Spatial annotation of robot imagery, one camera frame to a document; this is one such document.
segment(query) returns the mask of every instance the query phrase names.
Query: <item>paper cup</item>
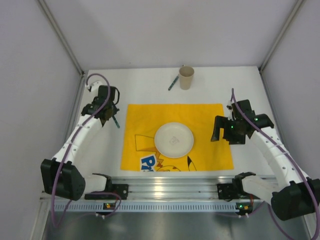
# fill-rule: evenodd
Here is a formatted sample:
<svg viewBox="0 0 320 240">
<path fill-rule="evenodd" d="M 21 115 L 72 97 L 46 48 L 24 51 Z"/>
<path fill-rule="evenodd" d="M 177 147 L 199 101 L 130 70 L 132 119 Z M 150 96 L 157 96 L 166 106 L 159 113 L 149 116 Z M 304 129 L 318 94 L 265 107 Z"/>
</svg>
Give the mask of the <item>paper cup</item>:
<svg viewBox="0 0 320 240">
<path fill-rule="evenodd" d="M 195 70 L 190 66 L 183 66 L 179 70 L 180 88 L 188 90 L 191 86 L 192 79 L 194 78 Z"/>
</svg>

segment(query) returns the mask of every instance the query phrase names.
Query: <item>white table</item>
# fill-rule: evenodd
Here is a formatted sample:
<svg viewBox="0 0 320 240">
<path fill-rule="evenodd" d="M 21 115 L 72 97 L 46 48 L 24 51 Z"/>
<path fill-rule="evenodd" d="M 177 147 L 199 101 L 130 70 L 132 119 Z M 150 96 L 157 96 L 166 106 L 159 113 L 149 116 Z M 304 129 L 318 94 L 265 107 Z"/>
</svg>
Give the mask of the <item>white table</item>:
<svg viewBox="0 0 320 240">
<path fill-rule="evenodd" d="M 274 121 L 267 95 L 255 66 L 240 67 L 195 67 L 194 79 L 189 90 L 181 90 L 179 83 L 168 91 L 178 74 L 178 68 L 110 69 L 90 70 L 104 75 L 111 86 L 120 91 L 116 119 L 118 129 L 111 119 L 96 135 L 84 155 L 84 164 L 79 166 L 91 173 L 107 174 L 112 177 L 219 177 L 234 176 L 242 172 L 253 172 L 260 176 L 273 176 L 259 150 L 247 138 L 245 145 L 232 145 L 233 170 L 195 172 L 137 172 L 120 169 L 125 134 L 128 104 L 215 104 L 224 105 L 224 113 L 234 88 L 237 101 L 249 99 L 256 114 L 267 114 Z M 89 82 L 102 80 L 94 76 Z M 80 110 L 91 103 L 92 94 L 83 89 Z"/>
</svg>

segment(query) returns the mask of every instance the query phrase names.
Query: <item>wall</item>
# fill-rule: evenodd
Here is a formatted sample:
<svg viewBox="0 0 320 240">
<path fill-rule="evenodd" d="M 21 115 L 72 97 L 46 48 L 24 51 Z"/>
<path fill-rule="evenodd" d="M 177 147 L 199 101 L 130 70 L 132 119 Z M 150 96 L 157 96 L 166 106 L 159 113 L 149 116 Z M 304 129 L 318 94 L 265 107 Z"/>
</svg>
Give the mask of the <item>wall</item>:
<svg viewBox="0 0 320 240">
<path fill-rule="evenodd" d="M 88 69 L 259 66 L 294 0 L 47 0 Z"/>
<path fill-rule="evenodd" d="M 0 239 L 29 239 L 79 75 L 35 0 L 0 2 Z"/>
<path fill-rule="evenodd" d="M 320 1 L 308 0 L 264 71 L 292 156 L 320 178 Z"/>
</svg>

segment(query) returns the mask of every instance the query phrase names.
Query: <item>plate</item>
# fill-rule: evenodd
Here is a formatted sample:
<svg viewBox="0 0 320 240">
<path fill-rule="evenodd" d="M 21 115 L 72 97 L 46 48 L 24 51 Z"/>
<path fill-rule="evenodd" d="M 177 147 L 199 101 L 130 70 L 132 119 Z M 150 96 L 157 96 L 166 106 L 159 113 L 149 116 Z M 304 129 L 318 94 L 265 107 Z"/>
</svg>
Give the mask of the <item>plate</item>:
<svg viewBox="0 0 320 240">
<path fill-rule="evenodd" d="M 177 159 L 191 151 L 194 145 L 194 135 L 186 125 L 179 122 L 169 122 L 156 131 L 154 143 L 162 155 Z"/>
</svg>

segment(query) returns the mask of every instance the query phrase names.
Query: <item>yellow placemat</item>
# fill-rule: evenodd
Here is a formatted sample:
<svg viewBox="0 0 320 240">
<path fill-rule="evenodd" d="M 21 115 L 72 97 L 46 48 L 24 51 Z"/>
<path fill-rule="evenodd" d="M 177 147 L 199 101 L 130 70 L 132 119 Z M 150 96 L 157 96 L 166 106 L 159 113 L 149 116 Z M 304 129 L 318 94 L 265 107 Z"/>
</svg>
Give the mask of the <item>yellow placemat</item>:
<svg viewBox="0 0 320 240">
<path fill-rule="evenodd" d="M 215 117 L 223 116 L 222 104 L 130 104 L 128 105 L 121 169 L 129 171 L 218 171 L 234 168 L 229 143 L 211 142 Z M 193 133 L 194 145 L 187 156 L 168 158 L 155 146 L 162 125 L 179 122 Z"/>
</svg>

